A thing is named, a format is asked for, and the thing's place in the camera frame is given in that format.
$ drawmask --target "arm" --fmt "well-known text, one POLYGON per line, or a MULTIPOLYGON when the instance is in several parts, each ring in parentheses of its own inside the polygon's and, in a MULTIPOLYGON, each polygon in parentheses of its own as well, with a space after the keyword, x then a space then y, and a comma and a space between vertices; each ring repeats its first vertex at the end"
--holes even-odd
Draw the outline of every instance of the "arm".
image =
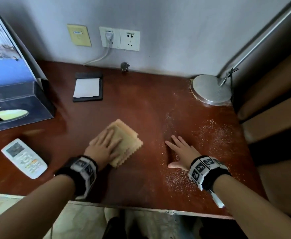
MULTIPOLYGON (((90 142, 84 155, 93 158, 99 170, 117 155, 113 149, 120 139, 111 141, 114 131, 103 131, 90 142)), ((43 238, 74 197, 74 180, 57 175, 0 215, 0 239, 43 238)))
MULTIPOLYGON (((166 144, 180 160, 168 167, 189 171, 192 161, 201 154, 182 137, 172 135, 172 139, 175 144, 166 144)), ((221 175, 214 181, 213 190, 248 238, 291 238, 291 218, 235 178, 221 175)))

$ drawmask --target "lamp base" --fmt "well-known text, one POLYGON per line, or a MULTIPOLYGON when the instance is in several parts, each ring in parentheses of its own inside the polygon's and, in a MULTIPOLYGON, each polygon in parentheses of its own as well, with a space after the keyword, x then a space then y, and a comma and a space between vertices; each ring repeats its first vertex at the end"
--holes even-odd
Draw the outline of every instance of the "lamp base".
POLYGON ((230 86, 225 83, 220 86, 219 79, 216 76, 199 75, 196 76, 191 84, 191 91, 200 101, 221 106, 229 103, 232 92, 230 86))

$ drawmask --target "red-brown tabletop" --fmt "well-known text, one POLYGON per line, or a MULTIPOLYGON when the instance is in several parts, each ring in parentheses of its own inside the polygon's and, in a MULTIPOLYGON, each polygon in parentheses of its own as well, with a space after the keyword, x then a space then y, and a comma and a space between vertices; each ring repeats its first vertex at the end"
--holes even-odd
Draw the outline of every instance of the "red-brown tabletop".
POLYGON ((47 95, 57 108, 56 117, 1 131, 0 150, 20 138, 48 169, 32 180, 0 152, 1 194, 27 195, 69 157, 82 154, 108 124, 121 119, 144 145, 119 168, 100 172, 88 201, 228 218, 226 208, 219 209, 207 192, 199 191, 185 171, 168 169, 178 159, 164 143, 172 134, 223 161, 233 177, 265 197, 233 108, 200 102, 190 91, 189 79, 56 62, 39 65, 50 81, 47 95), (103 101, 73 103, 75 73, 96 70, 104 75, 103 101))

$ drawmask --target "wristband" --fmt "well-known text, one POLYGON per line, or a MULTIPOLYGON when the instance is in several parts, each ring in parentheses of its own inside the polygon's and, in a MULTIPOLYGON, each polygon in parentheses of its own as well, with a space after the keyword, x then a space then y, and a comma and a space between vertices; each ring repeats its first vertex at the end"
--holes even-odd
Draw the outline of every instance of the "wristband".
POLYGON ((71 158, 56 172, 56 176, 64 174, 72 178, 76 186, 76 200, 85 199, 90 192, 96 178, 98 165, 88 156, 78 156, 71 158))
POLYGON ((223 208, 224 204, 213 191, 215 180, 223 174, 231 175, 223 163, 210 156, 200 156, 193 160, 188 177, 200 190, 210 192, 217 206, 223 208))

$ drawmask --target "remote control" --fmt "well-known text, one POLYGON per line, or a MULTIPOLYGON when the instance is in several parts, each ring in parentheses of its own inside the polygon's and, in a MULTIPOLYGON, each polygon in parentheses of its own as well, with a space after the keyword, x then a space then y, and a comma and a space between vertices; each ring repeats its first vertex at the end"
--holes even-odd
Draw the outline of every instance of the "remote control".
POLYGON ((15 139, 2 150, 2 153, 31 179, 38 178, 47 169, 47 164, 20 139, 15 139))

